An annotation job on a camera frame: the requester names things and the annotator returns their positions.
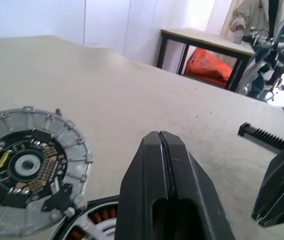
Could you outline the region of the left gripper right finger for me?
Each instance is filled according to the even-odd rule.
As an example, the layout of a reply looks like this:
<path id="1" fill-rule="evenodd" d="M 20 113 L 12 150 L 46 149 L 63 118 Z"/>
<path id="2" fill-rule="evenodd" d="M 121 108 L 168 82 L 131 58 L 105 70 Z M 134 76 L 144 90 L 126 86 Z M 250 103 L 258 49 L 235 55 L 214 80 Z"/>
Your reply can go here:
<path id="1" fill-rule="evenodd" d="M 176 197 L 173 240 L 233 240 L 233 232 L 210 177 L 184 142 L 167 131 L 159 133 L 167 152 L 172 193 Z"/>

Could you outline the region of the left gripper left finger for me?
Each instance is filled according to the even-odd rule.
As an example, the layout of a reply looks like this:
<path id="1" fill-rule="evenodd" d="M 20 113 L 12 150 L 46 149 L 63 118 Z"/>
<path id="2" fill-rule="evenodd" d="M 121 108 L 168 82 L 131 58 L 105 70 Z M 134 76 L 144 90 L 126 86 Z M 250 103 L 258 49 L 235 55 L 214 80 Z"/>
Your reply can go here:
<path id="1" fill-rule="evenodd" d="M 166 162 L 163 133 L 144 136 L 121 182 L 115 240 L 156 240 L 170 188 Z"/>

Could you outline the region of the motor stator with copper windings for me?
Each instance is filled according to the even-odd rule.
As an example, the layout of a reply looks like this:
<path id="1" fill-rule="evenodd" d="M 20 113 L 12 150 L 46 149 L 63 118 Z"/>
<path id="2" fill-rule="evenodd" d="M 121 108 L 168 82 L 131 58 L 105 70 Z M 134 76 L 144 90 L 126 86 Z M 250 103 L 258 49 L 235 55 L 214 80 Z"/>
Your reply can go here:
<path id="1" fill-rule="evenodd" d="M 49 240 L 114 240 L 118 203 L 118 195 L 88 201 Z"/>

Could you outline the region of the silver motor cover with circuit board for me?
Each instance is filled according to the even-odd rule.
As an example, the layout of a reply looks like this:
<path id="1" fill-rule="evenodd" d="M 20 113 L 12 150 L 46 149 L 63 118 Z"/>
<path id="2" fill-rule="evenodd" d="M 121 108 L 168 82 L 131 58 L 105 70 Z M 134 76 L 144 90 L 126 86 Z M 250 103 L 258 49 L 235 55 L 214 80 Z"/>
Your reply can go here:
<path id="1" fill-rule="evenodd" d="M 92 163 L 74 122 L 31 106 L 0 111 L 0 238 L 74 216 Z"/>

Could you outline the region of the bystander bare hand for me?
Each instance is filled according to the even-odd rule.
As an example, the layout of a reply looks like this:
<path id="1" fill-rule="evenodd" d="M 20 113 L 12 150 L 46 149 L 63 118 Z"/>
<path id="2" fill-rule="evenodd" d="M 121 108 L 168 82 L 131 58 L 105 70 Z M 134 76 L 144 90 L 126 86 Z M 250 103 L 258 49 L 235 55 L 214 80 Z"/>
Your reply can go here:
<path id="1" fill-rule="evenodd" d="M 234 18 L 230 24 L 231 31 L 236 32 L 246 28 L 246 22 L 243 17 Z"/>

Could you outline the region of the orange bag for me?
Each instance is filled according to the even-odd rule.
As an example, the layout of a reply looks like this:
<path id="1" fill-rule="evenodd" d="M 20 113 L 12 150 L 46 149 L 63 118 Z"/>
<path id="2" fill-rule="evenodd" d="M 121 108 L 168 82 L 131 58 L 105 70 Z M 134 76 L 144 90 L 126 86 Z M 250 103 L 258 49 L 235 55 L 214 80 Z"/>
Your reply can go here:
<path id="1" fill-rule="evenodd" d="M 208 83 L 225 87 L 233 69 L 203 48 L 196 48 L 187 61 L 185 74 Z"/>

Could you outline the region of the person in beige coat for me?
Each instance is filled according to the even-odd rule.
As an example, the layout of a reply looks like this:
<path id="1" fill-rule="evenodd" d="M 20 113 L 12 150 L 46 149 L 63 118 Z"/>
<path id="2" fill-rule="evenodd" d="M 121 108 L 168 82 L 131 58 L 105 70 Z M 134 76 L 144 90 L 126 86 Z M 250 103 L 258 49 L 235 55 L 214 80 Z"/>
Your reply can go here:
<path id="1" fill-rule="evenodd" d="M 273 38 L 278 24 L 284 20 L 284 1 L 243 0 L 241 4 L 233 10 L 232 18 L 229 22 L 230 31 L 230 24 L 234 18 L 245 19 L 246 28 L 244 30 L 240 30 L 243 32 L 243 36 L 247 36 L 250 33 L 250 28 L 255 27 L 257 30 L 264 30 L 262 31 L 262 35 Z M 250 58 L 248 64 L 250 64 L 253 60 L 255 60 L 255 63 L 263 61 L 270 52 L 269 49 L 262 48 L 260 46 L 253 46 L 253 49 L 255 51 L 255 55 Z M 264 90 L 264 86 L 264 77 L 260 74 L 252 82 L 251 90 L 248 92 L 247 96 L 258 99 Z"/>

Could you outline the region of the beige table with black frame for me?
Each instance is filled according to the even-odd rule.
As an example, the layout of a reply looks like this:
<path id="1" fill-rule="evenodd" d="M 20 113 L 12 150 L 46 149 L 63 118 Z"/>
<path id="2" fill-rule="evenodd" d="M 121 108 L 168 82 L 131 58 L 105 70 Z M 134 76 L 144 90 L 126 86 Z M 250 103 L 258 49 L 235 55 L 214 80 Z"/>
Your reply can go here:
<path id="1" fill-rule="evenodd" d="M 182 57 L 178 66 L 177 74 L 182 74 L 186 56 L 190 46 L 199 47 L 218 54 L 236 59 L 230 79 L 225 89 L 235 92 L 239 82 L 248 66 L 249 59 L 255 55 L 253 48 L 249 44 L 234 43 L 220 35 L 196 30 L 193 28 L 171 28 L 161 30 L 161 42 L 155 67 L 162 68 L 168 41 L 175 41 L 185 45 Z"/>

